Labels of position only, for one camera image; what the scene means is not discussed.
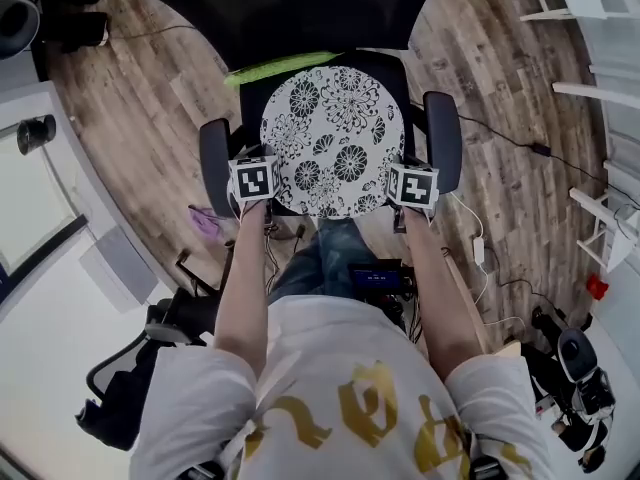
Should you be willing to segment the round floral black-white cushion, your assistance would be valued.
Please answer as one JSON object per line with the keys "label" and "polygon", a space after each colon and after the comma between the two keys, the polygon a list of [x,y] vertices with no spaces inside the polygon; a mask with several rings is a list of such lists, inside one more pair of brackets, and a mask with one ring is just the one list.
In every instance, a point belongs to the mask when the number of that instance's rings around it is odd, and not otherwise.
{"label": "round floral black-white cushion", "polygon": [[389,91],[351,67],[319,66],[283,82],[264,108],[260,139],[277,155],[279,203],[299,215],[341,219],[386,202],[405,126]]}

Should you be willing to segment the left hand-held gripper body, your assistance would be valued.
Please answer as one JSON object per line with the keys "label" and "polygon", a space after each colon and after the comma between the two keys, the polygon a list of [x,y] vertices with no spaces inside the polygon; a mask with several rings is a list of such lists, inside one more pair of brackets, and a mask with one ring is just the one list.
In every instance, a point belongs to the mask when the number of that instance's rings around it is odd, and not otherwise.
{"label": "left hand-held gripper body", "polygon": [[281,176],[277,156],[234,159],[228,165],[232,193],[238,203],[272,199],[279,193]]}

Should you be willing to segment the light wooden table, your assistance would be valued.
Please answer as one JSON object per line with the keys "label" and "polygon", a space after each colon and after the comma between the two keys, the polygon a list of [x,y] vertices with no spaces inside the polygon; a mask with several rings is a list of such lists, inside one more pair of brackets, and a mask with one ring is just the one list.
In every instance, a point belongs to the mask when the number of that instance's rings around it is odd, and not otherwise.
{"label": "light wooden table", "polygon": [[480,312],[478,311],[476,304],[473,302],[472,295],[453,259],[452,254],[448,248],[441,250],[443,253],[445,262],[453,276],[453,279],[462,295],[467,313],[473,323],[474,332],[476,338],[480,344],[482,352],[485,354],[493,354],[500,357],[520,357],[521,356],[521,342],[518,340],[512,340],[506,345],[503,345],[500,349],[492,344],[487,333],[487,325],[482,321]]}

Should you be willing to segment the person's blue jeans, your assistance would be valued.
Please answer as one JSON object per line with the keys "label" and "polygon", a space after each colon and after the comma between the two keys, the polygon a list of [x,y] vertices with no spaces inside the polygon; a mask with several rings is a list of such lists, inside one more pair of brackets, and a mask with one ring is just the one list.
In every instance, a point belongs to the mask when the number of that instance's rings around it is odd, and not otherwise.
{"label": "person's blue jeans", "polygon": [[274,284],[268,304],[295,295],[361,300],[351,280],[349,266],[377,261],[352,219],[321,219],[309,245],[293,255]]}

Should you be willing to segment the black window frame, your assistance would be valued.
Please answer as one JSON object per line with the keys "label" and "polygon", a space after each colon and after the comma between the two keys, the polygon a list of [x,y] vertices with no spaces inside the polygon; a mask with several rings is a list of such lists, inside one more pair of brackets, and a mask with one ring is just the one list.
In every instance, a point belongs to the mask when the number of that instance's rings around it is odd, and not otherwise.
{"label": "black window frame", "polygon": [[86,224],[73,207],[46,145],[23,156],[19,123],[0,130],[0,286],[18,284]]}

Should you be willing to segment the white radiator cabinet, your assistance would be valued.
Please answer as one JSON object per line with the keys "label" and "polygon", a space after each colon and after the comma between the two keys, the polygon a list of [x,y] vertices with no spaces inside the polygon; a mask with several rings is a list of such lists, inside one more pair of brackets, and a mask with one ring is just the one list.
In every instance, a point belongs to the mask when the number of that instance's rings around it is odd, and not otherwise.
{"label": "white radiator cabinet", "polygon": [[158,278],[132,245],[120,226],[101,237],[89,227],[91,245],[80,264],[110,304],[120,313],[146,307]]}

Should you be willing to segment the person's white printed t-shirt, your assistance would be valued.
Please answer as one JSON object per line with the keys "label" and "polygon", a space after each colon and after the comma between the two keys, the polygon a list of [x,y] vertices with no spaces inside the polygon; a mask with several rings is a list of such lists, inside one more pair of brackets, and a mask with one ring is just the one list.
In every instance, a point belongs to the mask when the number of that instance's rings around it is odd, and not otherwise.
{"label": "person's white printed t-shirt", "polygon": [[212,347],[159,352],[130,480],[216,459],[235,480],[465,480],[482,455],[553,480],[524,359],[440,378],[379,309],[327,296],[278,300],[268,334],[261,374]]}

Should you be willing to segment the black mesh office chair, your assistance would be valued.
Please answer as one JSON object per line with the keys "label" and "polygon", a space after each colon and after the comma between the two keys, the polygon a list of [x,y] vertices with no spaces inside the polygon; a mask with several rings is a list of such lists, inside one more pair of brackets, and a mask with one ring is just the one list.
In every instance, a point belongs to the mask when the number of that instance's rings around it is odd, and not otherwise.
{"label": "black mesh office chair", "polygon": [[188,20],[236,72],[301,54],[330,52],[333,64],[379,81],[399,106],[404,155],[424,133],[427,160],[439,170],[438,188],[459,183],[462,134],[454,99],[429,91],[409,101],[405,70],[395,52],[407,48],[426,0],[160,0]]}

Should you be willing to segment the red small object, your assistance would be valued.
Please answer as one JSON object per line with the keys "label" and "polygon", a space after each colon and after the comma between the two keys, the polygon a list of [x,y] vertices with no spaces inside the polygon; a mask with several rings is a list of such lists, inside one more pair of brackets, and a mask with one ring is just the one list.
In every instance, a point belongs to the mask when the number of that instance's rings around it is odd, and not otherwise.
{"label": "red small object", "polygon": [[594,300],[600,301],[609,289],[609,284],[596,274],[591,274],[586,281],[586,289]]}

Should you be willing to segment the black screen device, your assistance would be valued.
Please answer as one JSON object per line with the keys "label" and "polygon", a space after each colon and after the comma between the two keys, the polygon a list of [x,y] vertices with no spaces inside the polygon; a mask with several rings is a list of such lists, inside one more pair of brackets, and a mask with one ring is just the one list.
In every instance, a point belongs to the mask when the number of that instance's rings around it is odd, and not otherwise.
{"label": "black screen device", "polygon": [[367,264],[349,264],[354,292],[363,301],[376,305],[392,296],[409,300],[417,293],[414,270],[401,260],[384,259]]}

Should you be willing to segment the black grey backpack device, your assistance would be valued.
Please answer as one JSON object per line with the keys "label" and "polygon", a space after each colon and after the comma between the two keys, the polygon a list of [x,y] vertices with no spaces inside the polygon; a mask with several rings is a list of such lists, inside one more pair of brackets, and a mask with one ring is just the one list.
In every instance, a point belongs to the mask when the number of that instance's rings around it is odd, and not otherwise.
{"label": "black grey backpack device", "polygon": [[531,324],[551,347],[544,353],[531,344],[521,346],[536,401],[553,400],[558,415],[552,431],[579,455],[582,471],[593,473],[605,461],[616,407],[608,375],[583,330],[560,327],[539,307],[532,312]]}

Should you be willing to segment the person's left forearm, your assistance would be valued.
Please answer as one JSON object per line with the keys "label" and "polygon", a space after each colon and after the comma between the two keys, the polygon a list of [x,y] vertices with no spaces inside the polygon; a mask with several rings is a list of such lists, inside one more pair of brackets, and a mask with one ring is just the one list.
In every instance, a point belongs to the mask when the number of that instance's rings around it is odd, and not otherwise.
{"label": "person's left forearm", "polygon": [[266,202],[247,204],[215,323],[214,347],[232,353],[256,376],[264,369],[268,343],[264,223]]}

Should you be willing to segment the black cup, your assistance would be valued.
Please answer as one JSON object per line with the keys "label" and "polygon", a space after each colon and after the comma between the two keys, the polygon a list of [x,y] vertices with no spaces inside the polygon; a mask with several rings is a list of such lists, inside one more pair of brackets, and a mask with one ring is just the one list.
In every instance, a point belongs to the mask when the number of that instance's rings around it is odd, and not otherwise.
{"label": "black cup", "polygon": [[56,119],[52,114],[23,120],[19,123],[17,146],[23,156],[51,142],[57,132]]}

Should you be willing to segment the person's right forearm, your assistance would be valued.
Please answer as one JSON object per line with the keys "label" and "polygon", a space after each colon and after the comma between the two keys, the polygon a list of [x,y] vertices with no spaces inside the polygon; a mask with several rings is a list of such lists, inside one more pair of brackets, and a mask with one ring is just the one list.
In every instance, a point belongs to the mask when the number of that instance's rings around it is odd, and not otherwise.
{"label": "person's right forearm", "polygon": [[403,214],[429,360],[438,376],[446,380],[459,365],[483,351],[439,237],[423,214],[408,207]]}

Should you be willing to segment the white wooden stool frame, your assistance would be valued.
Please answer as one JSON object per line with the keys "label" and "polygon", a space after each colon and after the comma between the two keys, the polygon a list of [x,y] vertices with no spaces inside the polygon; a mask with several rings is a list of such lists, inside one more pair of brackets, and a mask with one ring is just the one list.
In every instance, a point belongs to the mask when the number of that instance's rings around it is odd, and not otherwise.
{"label": "white wooden stool frame", "polygon": [[594,218],[591,235],[576,244],[604,272],[611,273],[636,249],[640,250],[640,209],[629,203],[619,203],[611,209],[608,204],[612,196],[607,191],[592,198],[573,187],[569,196]]}

